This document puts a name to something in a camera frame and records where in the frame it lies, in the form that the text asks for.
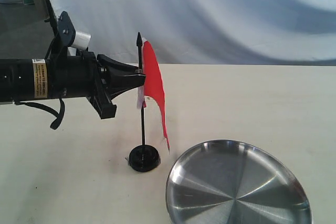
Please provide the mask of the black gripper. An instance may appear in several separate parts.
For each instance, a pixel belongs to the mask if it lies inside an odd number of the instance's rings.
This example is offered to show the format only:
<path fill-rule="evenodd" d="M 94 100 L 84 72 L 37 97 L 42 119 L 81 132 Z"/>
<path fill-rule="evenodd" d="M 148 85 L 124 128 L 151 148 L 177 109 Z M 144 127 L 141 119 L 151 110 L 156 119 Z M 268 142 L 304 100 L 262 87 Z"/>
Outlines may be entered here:
<path fill-rule="evenodd" d="M 99 64 L 111 72 L 105 79 L 106 72 Z M 139 67 L 103 54 L 98 54 L 97 59 L 88 51 L 76 56 L 62 52 L 51 57 L 51 98 L 87 98 L 101 119 L 115 117 L 117 106 L 111 100 L 143 86 L 145 78 Z"/>

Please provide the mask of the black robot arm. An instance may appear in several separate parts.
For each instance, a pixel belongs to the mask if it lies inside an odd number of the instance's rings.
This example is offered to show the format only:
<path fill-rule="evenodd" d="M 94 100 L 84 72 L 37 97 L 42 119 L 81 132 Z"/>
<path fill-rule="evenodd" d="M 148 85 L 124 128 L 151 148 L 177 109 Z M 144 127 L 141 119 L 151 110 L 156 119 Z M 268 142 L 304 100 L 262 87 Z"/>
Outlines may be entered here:
<path fill-rule="evenodd" d="M 138 67 L 90 51 L 48 59 L 1 60 L 1 102 L 43 109 L 53 114 L 56 122 L 64 116 L 64 103 L 57 112 L 35 101 L 87 98 L 101 119 L 109 119 L 117 111 L 112 100 L 144 82 L 145 74 Z"/>

